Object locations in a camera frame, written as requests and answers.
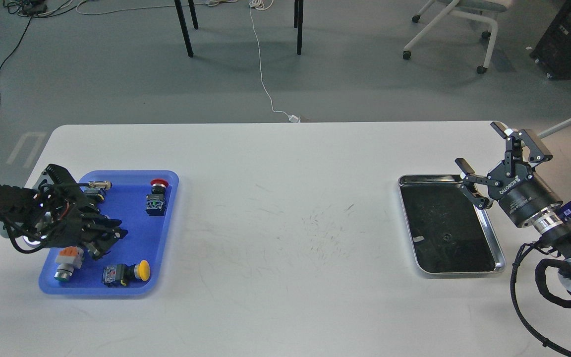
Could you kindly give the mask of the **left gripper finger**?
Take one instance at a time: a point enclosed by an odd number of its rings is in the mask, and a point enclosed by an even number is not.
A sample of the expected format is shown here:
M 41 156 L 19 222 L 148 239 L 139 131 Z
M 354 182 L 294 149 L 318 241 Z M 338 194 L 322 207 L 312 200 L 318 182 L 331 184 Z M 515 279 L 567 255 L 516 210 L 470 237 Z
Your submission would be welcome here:
M 122 234 L 82 234 L 81 245 L 87 248 L 93 260 L 99 260 L 109 253 L 111 247 L 120 239 L 122 239 Z
M 122 239 L 128 235 L 128 230 L 121 228 L 121 224 L 120 219 L 111 219 L 101 213 L 85 213 L 85 241 Z

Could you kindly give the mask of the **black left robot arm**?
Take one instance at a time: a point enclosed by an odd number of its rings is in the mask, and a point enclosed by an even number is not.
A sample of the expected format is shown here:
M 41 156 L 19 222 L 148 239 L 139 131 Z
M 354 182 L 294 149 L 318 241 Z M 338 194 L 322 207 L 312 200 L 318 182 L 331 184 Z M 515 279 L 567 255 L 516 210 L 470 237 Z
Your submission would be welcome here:
M 36 189 L 0 184 L 0 222 L 16 251 L 81 247 L 98 260 L 127 235 L 120 219 L 102 214 L 98 201 L 109 181 L 78 183 L 70 172 L 49 164 Z

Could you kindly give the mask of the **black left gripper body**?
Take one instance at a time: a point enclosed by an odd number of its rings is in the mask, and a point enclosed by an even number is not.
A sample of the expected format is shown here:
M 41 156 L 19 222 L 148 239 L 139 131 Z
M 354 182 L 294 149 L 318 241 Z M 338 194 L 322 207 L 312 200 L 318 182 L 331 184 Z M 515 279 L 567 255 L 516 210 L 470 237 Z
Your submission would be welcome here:
M 98 217 L 98 207 L 70 203 L 65 217 L 50 226 L 43 248 L 84 246 L 97 238 L 97 232 L 88 225 Z

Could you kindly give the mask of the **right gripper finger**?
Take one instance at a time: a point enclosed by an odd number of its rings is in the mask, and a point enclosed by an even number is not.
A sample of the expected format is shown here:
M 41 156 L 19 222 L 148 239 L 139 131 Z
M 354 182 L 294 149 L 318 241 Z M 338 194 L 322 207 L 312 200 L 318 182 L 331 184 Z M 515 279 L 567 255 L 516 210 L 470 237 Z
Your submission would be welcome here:
M 505 166 L 539 165 L 552 160 L 553 154 L 533 131 L 510 129 L 499 121 L 491 122 L 490 126 L 506 141 Z
M 456 158 L 454 162 L 463 173 L 460 178 L 462 178 L 462 191 L 467 199 L 480 210 L 491 208 L 493 201 L 489 197 L 480 194 L 476 184 L 493 187 L 495 181 L 488 177 L 476 176 L 474 170 L 464 158 Z

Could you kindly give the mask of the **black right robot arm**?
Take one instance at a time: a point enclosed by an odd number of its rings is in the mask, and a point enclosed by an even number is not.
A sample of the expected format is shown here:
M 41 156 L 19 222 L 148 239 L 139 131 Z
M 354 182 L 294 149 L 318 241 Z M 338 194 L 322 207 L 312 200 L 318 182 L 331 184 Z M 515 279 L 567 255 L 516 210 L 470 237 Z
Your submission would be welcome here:
M 532 131 L 510 129 L 494 121 L 491 127 L 505 141 L 505 156 L 487 176 L 478 176 L 463 158 L 460 167 L 463 194 L 473 205 L 485 210 L 498 203 L 517 228 L 534 227 L 540 237 L 522 244 L 514 260 L 510 294 L 519 320 L 544 347 L 567 357 L 571 351 L 553 343 L 528 323 L 516 298 L 517 272 L 531 251 L 545 255 L 535 267 L 537 289 L 548 302 L 571 309 L 571 201 L 564 203 L 538 176 L 536 167 L 553 157 L 548 147 Z

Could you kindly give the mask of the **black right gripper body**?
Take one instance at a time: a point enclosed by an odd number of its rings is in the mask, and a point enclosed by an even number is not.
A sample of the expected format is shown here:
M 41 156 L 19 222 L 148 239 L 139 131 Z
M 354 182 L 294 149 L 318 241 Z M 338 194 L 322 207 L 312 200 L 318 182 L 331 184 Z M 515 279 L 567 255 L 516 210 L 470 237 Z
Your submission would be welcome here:
M 545 208 L 561 206 L 563 201 L 544 180 L 535 176 L 535 170 L 528 164 L 516 164 L 514 175 L 506 176 L 504 165 L 497 165 L 488 176 L 501 183 L 488 187 L 490 199 L 498 203 L 503 212 L 517 228 Z

